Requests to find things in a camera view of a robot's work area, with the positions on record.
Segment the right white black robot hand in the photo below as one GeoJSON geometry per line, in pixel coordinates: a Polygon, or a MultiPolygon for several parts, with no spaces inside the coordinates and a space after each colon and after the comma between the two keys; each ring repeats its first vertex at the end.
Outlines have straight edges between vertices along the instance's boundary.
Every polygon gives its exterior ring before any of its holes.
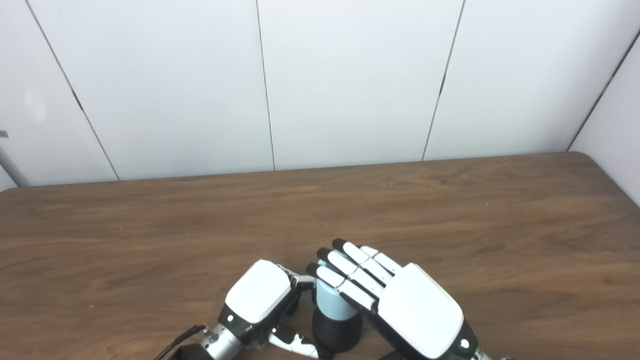
{"type": "Polygon", "coordinates": [[[336,238],[308,275],[337,292],[404,360],[482,360],[459,303],[418,264],[336,238]]]}

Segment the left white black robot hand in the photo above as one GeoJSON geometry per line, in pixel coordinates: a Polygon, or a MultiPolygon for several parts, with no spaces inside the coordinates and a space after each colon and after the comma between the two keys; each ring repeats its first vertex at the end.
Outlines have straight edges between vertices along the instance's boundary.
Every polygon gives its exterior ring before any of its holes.
{"type": "Polygon", "coordinates": [[[315,287],[313,276],[257,260],[227,293],[206,351],[215,360],[232,360],[242,350],[272,344],[313,359],[333,359],[333,351],[282,323],[295,313],[302,293],[315,287]]]}

